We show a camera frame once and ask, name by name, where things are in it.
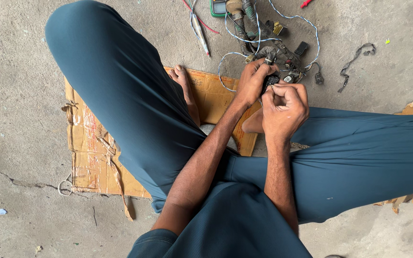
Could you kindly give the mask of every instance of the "bare foot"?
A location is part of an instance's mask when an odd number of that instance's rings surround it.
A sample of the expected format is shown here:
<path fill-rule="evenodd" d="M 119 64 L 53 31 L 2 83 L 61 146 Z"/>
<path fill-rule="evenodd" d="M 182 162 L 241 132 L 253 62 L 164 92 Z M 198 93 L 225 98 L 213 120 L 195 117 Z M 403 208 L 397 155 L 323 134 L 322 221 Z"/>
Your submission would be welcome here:
<path fill-rule="evenodd" d="M 190 117 L 194 120 L 197 126 L 200 126 L 200 117 L 199 117 L 199 109 L 197 108 L 196 101 L 194 100 L 194 96 L 192 95 L 192 91 L 190 89 L 189 80 L 186 76 L 186 70 L 180 66 L 176 65 L 175 69 L 170 69 L 168 71 L 168 75 L 171 79 L 177 82 L 183 88 L 184 92 L 184 99 L 187 103 L 187 109 L 189 111 Z"/>
<path fill-rule="evenodd" d="M 262 108 L 252 114 L 247 120 L 243 122 L 241 125 L 241 129 L 249 134 L 249 133 L 264 133 L 264 129 L 262 128 L 262 119 L 264 118 L 264 114 L 262 113 Z"/>

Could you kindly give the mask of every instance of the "flattened cardboard box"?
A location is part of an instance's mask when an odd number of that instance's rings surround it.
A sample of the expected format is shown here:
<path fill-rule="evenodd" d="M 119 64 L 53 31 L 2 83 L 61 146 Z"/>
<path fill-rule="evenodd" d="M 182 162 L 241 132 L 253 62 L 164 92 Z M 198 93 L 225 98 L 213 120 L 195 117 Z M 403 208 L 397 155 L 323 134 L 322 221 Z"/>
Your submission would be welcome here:
<path fill-rule="evenodd" d="M 203 124 L 216 124 L 234 97 L 216 74 L 187 69 L 194 98 Z M 221 77 L 224 85 L 235 90 L 238 79 Z M 144 187 L 118 161 L 120 154 L 112 136 L 100 124 L 65 78 L 66 99 L 63 108 L 68 121 L 68 147 L 72 151 L 72 190 L 106 194 L 150 197 Z M 238 122 L 232 136 L 242 156 L 251 156 L 257 134 L 245 134 L 241 125 L 260 108 L 255 103 Z"/>

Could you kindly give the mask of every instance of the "tan connector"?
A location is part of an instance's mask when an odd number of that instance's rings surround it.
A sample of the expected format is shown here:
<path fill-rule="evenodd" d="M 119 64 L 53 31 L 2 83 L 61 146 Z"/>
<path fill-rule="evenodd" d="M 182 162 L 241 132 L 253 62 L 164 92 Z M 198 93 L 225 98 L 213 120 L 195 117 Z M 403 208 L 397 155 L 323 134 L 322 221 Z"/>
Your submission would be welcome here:
<path fill-rule="evenodd" d="M 242 6 L 242 1 L 241 0 L 228 0 L 228 1 L 226 1 L 226 9 L 232 15 L 242 11 L 241 6 Z"/>
<path fill-rule="evenodd" d="M 249 62 L 253 61 L 253 59 L 254 59 L 254 54 L 251 54 L 245 59 L 245 63 L 249 63 Z"/>

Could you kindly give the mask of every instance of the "red probe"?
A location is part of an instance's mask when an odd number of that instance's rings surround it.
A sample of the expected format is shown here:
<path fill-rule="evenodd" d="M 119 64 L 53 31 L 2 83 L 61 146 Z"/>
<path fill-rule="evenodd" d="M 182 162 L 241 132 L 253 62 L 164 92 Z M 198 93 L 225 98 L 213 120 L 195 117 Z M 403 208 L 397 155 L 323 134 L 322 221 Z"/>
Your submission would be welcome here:
<path fill-rule="evenodd" d="M 305 2 L 301 5 L 301 8 L 306 7 L 307 4 L 310 3 L 310 1 L 312 1 L 312 0 L 307 0 L 307 1 L 305 1 Z"/>

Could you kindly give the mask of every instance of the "black electrical tape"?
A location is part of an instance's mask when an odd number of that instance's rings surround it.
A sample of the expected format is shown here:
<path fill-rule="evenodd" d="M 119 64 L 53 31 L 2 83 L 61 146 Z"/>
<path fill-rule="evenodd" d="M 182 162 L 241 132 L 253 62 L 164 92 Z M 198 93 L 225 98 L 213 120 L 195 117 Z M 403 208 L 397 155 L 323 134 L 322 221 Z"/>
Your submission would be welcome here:
<path fill-rule="evenodd" d="M 368 43 L 360 46 L 359 49 L 356 50 L 356 53 L 355 53 L 355 56 L 353 57 L 353 59 L 352 59 L 350 62 L 346 63 L 346 64 L 344 65 L 344 67 L 342 68 L 341 76 L 345 77 L 345 81 L 344 81 L 344 85 L 342 86 L 342 88 L 340 88 L 337 92 L 341 93 L 341 92 L 344 90 L 344 88 L 345 88 L 345 86 L 347 85 L 347 82 L 348 82 L 348 77 L 350 77 L 348 74 L 345 73 L 345 72 L 347 71 L 347 68 L 350 66 L 350 64 L 351 64 L 355 59 L 358 58 L 359 54 L 361 54 L 361 50 L 362 50 L 364 47 L 367 47 L 367 46 L 372 46 L 372 50 L 371 50 L 370 52 L 367 51 L 367 52 L 365 52 L 365 53 L 367 53 L 367 55 L 369 55 L 369 53 L 375 55 L 375 46 L 374 46 L 374 44 L 368 42 Z"/>

